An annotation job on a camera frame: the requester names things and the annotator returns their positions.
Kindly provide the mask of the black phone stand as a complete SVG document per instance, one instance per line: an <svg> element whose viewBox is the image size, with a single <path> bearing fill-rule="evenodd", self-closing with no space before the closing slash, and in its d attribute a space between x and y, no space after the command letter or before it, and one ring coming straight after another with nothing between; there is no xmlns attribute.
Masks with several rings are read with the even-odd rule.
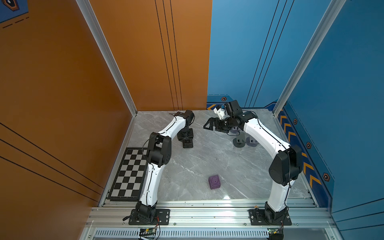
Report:
<svg viewBox="0 0 384 240"><path fill-rule="evenodd" d="M190 139L190 140L182 140L181 139L181 132L179 132L178 133L178 135L177 135L177 137L178 137L178 140L180 141L180 142L182 142L182 144L183 144L183 148L184 149L190 149L190 148L193 148L193 139Z"/></svg>

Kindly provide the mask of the dark grey round phone stand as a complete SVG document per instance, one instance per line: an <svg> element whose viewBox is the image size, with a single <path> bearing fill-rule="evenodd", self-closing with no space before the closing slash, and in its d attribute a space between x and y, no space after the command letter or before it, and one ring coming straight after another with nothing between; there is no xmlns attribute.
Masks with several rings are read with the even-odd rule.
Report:
<svg viewBox="0 0 384 240"><path fill-rule="evenodd" d="M244 137L237 136L233 139L233 145L236 148L243 148L246 145L246 139Z"/></svg>

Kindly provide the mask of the purple-grey phone stand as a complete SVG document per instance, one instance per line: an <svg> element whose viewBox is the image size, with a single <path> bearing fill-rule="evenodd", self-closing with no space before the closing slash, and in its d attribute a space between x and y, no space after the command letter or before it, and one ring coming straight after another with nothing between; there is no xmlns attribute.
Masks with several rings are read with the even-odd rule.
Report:
<svg viewBox="0 0 384 240"><path fill-rule="evenodd" d="M246 138L246 144L250 147L256 147L259 143L251 136Z"/></svg>
<svg viewBox="0 0 384 240"><path fill-rule="evenodd" d="M231 136L238 136L240 134L240 129L238 127L233 127L230 130L230 135Z"/></svg>

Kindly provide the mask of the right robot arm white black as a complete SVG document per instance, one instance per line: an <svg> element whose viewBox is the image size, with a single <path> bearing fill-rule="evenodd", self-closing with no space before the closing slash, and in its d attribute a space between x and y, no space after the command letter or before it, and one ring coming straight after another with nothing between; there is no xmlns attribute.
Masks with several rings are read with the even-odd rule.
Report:
<svg viewBox="0 0 384 240"><path fill-rule="evenodd" d="M290 190L303 171L302 150L283 141L270 131L253 111L243 110L237 101L217 107L216 118L209 118L205 130L229 133L237 127L254 138L273 159L269 175L273 181L271 193L265 203L264 218L269 225L283 225L289 217L287 200Z"/></svg>

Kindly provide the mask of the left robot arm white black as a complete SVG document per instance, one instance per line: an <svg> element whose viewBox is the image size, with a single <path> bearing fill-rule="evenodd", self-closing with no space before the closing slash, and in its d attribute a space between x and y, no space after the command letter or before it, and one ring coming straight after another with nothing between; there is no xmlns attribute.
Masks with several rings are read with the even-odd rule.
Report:
<svg viewBox="0 0 384 240"><path fill-rule="evenodd" d="M171 160L173 139L177 138L184 149L194 146L194 133L190 128L195 119L193 111L176 112L172 116L172 121L159 132L151 133L147 141L145 155L145 160L148 162L147 178L135 207L135 213L140 221L151 223L156 217L158 189L165 166Z"/></svg>

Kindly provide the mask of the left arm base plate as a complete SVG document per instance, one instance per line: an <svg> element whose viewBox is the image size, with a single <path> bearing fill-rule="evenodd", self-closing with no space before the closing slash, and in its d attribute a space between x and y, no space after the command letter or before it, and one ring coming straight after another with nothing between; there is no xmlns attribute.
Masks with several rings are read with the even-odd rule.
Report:
<svg viewBox="0 0 384 240"><path fill-rule="evenodd" d="M155 209L147 213L140 213L138 210L132 210L131 217L128 220L129 225L156 225L167 226L170 220L170 209Z"/></svg>

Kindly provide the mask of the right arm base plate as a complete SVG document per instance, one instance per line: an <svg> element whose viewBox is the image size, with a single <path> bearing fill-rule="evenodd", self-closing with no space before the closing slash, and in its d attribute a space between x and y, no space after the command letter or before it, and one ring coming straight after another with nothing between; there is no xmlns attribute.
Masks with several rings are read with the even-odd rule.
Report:
<svg viewBox="0 0 384 240"><path fill-rule="evenodd" d="M248 210L252 226L291 226L292 221L286 209L280 212L265 209Z"/></svg>

